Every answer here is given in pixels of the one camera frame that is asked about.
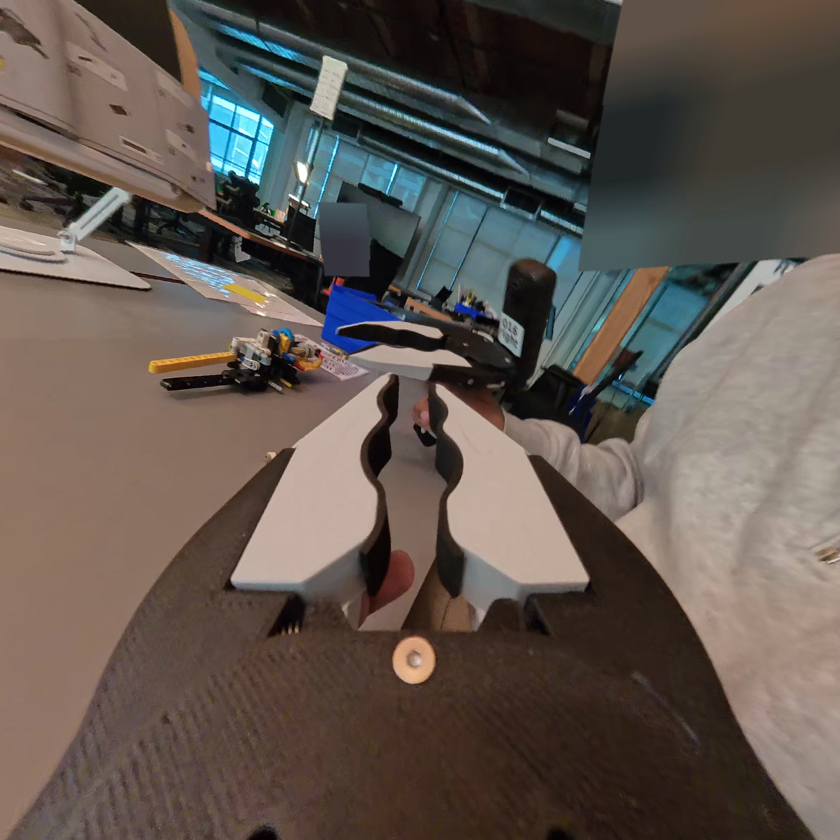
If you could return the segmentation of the person's right hand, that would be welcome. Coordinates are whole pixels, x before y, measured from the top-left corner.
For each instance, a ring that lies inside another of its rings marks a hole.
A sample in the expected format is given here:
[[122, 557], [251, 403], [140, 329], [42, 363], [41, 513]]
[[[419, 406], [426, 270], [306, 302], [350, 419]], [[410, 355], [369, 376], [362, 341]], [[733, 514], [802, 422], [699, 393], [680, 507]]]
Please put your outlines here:
[[[483, 416], [494, 427], [501, 432], [505, 431], [505, 416], [494, 393], [487, 388], [460, 387], [456, 385], [437, 385], [440, 391], [446, 389], [454, 393], [462, 402], [470, 406], [479, 415]], [[431, 431], [429, 420], [428, 396], [423, 396], [413, 407], [413, 424], [425, 432]]]

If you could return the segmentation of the blue plastic storage bin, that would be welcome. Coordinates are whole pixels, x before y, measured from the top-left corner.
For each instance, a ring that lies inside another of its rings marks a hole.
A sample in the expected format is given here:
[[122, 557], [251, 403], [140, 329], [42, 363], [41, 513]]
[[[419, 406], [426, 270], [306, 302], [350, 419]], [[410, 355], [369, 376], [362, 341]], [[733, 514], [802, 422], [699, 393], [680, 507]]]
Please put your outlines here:
[[338, 329], [360, 322], [400, 320], [379, 303], [378, 298], [368, 292], [333, 283], [329, 289], [329, 300], [322, 325], [322, 341], [348, 355], [367, 349], [371, 342], [343, 337], [338, 334]]

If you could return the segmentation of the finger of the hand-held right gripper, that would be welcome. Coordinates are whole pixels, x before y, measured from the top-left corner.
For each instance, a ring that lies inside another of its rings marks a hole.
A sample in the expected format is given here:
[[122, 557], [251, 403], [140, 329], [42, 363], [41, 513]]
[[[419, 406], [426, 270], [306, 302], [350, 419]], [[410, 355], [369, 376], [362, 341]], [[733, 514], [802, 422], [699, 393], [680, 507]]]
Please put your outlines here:
[[361, 343], [359, 351], [374, 347], [409, 349], [422, 352], [436, 350], [461, 351], [461, 335], [453, 334], [436, 323], [418, 321], [362, 321], [344, 324], [336, 328], [340, 341]]
[[441, 382], [448, 375], [461, 374], [461, 357], [450, 350], [373, 345], [351, 355], [350, 361], [367, 371], [405, 376], [421, 382]]

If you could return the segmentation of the white instruction sheet yellow patch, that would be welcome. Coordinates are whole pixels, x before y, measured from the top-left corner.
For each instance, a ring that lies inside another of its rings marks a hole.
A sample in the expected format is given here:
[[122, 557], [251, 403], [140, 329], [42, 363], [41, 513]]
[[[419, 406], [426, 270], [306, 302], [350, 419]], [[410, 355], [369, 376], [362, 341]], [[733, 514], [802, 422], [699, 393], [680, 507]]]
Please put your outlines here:
[[322, 325], [322, 320], [305, 312], [297, 302], [282, 297], [276, 288], [261, 280], [157, 248], [131, 246], [204, 298], [237, 305], [262, 319], [301, 326]]

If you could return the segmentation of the zebra striped sticker sheet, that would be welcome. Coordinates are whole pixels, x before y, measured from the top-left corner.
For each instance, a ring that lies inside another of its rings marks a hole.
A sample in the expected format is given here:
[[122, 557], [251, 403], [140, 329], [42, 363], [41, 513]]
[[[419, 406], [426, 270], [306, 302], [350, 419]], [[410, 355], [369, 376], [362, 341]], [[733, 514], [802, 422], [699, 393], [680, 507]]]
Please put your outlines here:
[[309, 339], [302, 334], [295, 335], [297, 345], [306, 347], [310, 351], [308, 359], [318, 361], [318, 369], [330, 374], [333, 378], [346, 382], [369, 374], [365, 368], [350, 361], [349, 356], [339, 352], [327, 344]]

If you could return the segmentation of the partly built lego model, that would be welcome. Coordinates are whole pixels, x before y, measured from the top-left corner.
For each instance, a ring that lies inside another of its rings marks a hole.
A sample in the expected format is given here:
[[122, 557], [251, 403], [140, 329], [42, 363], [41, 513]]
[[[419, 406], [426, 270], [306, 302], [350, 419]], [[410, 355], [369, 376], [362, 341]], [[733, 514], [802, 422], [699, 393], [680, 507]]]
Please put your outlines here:
[[148, 371], [163, 376], [161, 387], [168, 392], [227, 387], [262, 393], [295, 388], [302, 373], [322, 365], [322, 352], [316, 346], [282, 328], [262, 329], [253, 338], [234, 338], [224, 352], [154, 360]]

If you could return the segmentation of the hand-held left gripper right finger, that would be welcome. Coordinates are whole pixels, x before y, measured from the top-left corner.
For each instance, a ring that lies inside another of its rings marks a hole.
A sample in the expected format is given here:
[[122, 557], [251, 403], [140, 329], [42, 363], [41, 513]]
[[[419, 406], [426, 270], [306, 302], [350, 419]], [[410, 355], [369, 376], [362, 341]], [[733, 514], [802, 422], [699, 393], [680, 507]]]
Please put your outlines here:
[[498, 601], [583, 592], [590, 583], [540, 477], [556, 473], [450, 390], [431, 385], [438, 508], [436, 565], [447, 593], [477, 629]]

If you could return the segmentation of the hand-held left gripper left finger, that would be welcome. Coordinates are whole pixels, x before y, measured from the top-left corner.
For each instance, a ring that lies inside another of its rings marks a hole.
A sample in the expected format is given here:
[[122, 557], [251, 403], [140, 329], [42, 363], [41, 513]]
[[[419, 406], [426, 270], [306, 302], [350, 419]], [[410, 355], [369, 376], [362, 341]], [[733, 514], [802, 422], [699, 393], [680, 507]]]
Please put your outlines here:
[[380, 591], [390, 564], [380, 474], [398, 399], [397, 377], [379, 376], [279, 454], [276, 487], [229, 578], [234, 590], [334, 603], [363, 625], [363, 595]]

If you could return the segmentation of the wooden frame beam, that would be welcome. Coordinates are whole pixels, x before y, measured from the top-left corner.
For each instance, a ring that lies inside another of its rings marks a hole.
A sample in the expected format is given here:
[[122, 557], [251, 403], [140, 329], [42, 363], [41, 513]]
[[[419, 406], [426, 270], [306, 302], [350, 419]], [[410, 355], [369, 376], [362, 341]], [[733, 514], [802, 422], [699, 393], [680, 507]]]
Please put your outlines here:
[[578, 380], [590, 385], [601, 376], [651, 297], [662, 285], [669, 269], [668, 266], [640, 268], [630, 274], [620, 294], [607, 308], [600, 326], [594, 330], [581, 357], [574, 363], [572, 372]]

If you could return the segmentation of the person's grey sweatshirt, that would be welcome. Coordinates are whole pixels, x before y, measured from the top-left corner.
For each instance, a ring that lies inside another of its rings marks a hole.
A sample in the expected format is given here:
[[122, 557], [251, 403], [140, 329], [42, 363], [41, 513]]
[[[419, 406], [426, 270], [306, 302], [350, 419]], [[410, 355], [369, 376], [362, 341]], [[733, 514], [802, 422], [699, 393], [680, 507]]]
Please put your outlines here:
[[619, 525], [670, 586], [735, 717], [818, 838], [838, 838], [839, 260], [810, 259], [674, 359]]

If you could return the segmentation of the person's right forearm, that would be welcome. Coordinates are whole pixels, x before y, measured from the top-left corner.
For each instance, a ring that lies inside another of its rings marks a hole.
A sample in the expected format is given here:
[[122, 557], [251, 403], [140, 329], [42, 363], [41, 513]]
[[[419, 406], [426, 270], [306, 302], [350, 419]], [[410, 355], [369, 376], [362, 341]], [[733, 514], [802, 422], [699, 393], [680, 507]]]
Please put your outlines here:
[[541, 457], [609, 519], [617, 521], [644, 496], [641, 453], [648, 420], [643, 415], [634, 438], [584, 444], [569, 427], [549, 420], [519, 419], [502, 412], [503, 431], [530, 455]]

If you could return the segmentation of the open instruction booklet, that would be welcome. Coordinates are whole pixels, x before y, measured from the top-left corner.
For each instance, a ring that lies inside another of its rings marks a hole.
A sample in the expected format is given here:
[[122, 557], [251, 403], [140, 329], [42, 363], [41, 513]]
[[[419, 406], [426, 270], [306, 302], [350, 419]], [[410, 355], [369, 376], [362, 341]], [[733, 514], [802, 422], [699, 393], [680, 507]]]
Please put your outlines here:
[[169, 2], [2, 1], [2, 146], [188, 213], [214, 208], [208, 117]]

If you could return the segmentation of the person's left hand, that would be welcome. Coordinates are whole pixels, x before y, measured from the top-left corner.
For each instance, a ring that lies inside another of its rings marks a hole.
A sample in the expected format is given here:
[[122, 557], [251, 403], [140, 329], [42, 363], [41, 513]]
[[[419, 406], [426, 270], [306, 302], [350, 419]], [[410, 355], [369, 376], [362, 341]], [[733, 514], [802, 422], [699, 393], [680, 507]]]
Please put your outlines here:
[[385, 578], [377, 593], [364, 591], [360, 599], [359, 627], [372, 614], [379, 612], [409, 592], [415, 580], [414, 564], [407, 552], [394, 550]]

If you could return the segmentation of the black monitor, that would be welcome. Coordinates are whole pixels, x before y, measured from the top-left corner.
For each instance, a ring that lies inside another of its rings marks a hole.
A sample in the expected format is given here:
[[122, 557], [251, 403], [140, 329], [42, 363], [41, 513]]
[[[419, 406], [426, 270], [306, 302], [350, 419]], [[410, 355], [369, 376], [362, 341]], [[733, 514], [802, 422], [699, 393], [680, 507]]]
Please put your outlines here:
[[343, 285], [380, 300], [403, 268], [420, 216], [406, 210], [400, 199], [364, 184], [343, 182], [337, 202], [365, 205], [371, 234], [369, 276], [343, 278]]

